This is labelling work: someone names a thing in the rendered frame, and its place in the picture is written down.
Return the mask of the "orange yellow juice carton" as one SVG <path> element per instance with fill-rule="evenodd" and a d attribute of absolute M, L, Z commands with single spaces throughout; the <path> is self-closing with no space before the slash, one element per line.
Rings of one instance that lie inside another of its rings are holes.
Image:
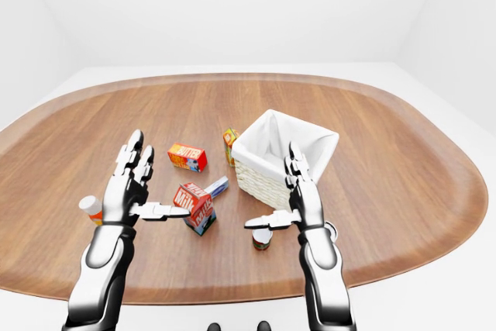
<path fill-rule="evenodd" d="M 225 147 L 226 160 L 228 161 L 230 167 L 235 167 L 235 161 L 232 156 L 232 147 L 233 147 L 233 143 L 237 140 L 238 137 L 239 137 L 238 131 L 233 129 L 232 127 L 229 127 L 222 135 L 224 141 L 224 147 Z"/>

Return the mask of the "red milk carton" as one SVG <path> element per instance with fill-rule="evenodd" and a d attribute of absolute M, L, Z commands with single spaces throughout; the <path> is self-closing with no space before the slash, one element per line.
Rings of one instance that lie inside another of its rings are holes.
<path fill-rule="evenodd" d="M 179 186 L 174 196 L 174 205 L 191 213 L 184 221 L 199 236 L 216 220 L 212 196 L 193 182 Z"/>

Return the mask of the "blue white flat box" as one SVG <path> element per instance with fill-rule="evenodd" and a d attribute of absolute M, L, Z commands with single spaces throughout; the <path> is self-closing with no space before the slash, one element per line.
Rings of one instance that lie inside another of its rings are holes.
<path fill-rule="evenodd" d="M 205 188 L 205 192 L 215 198 L 220 195 L 229 187 L 229 180 L 226 176 L 222 176 L 220 179 Z"/>

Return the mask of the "orange bottle with white cap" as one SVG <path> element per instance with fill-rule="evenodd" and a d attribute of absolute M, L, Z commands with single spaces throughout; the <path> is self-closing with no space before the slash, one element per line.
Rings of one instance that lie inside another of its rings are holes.
<path fill-rule="evenodd" d="M 83 197 L 78 206 L 88 214 L 92 222 L 98 226 L 102 224 L 102 203 L 94 195 Z"/>

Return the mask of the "white woven basket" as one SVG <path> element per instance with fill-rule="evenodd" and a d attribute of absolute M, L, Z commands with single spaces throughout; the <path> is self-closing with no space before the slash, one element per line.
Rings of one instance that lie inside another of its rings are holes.
<path fill-rule="evenodd" d="M 299 146 L 311 179 L 318 182 L 338 141 L 332 130 L 269 109 L 232 145 L 239 188 L 274 209 L 289 211 L 284 170 L 289 143 Z"/>

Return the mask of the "red butter box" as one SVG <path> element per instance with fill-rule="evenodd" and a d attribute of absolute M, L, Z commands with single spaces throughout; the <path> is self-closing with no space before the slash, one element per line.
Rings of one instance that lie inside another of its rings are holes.
<path fill-rule="evenodd" d="M 194 172 L 203 172 L 208 163 L 203 149 L 182 143 L 174 143 L 167 151 L 167 154 L 175 167 Z"/>

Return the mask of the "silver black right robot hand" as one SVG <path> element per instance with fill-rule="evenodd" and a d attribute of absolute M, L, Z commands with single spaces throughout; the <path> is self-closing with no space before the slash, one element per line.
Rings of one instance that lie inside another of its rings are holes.
<path fill-rule="evenodd" d="M 295 142 L 289 144 L 289 154 L 284 159 L 285 183 L 290 190 L 291 212 L 276 211 L 270 215 L 250 219 L 245 229 L 287 229 L 296 224 L 300 231 L 324 226 L 322 202 L 315 182 L 309 175 L 305 155 Z"/>

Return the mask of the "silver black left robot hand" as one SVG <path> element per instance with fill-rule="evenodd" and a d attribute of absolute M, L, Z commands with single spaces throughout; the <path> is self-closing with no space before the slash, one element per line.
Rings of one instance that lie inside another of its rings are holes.
<path fill-rule="evenodd" d="M 181 207 L 147 201 L 146 183 L 152 178 L 153 159 L 153 147 L 143 147 L 143 132 L 135 130 L 119 151 L 117 166 L 105 189 L 103 222 L 134 226 L 138 218 L 152 221 L 190 215 Z"/>

